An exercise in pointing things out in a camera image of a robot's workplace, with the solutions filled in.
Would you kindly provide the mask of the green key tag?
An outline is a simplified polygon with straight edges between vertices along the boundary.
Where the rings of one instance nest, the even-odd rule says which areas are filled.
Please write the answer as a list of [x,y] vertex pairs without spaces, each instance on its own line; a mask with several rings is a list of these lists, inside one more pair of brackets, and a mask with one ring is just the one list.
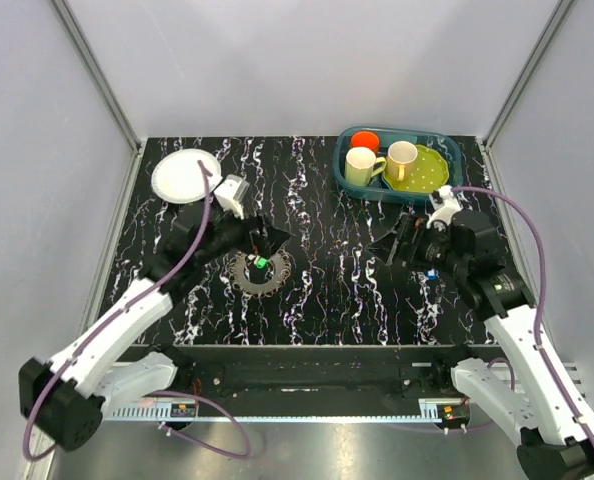
[[267,259],[260,257],[256,260],[255,265],[258,268],[265,268],[268,265],[268,263],[269,263],[269,261]]

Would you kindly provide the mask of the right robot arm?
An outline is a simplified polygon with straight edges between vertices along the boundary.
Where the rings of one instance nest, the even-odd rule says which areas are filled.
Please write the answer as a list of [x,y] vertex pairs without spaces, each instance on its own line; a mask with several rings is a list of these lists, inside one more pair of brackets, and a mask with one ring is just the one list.
[[462,210],[434,226],[406,214],[367,249],[388,266],[450,275],[524,390],[516,393],[468,348],[456,347],[431,371],[437,393],[460,393],[478,404],[514,444],[527,478],[594,474],[594,412],[535,326],[534,297],[517,270],[504,264],[486,214]]

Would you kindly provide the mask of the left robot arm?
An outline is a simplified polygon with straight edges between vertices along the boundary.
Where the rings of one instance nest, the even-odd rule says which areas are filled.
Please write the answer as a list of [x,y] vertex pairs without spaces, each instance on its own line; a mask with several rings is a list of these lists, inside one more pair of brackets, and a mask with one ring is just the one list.
[[87,443],[102,420],[124,404],[166,390],[197,390],[194,361],[156,345],[141,359],[115,362],[152,324],[173,310],[199,282],[202,268],[233,251],[271,258],[289,240],[265,215],[210,217],[208,206],[183,207],[123,296],[88,330],[42,362],[19,370],[19,401],[29,429],[39,428],[65,451]]

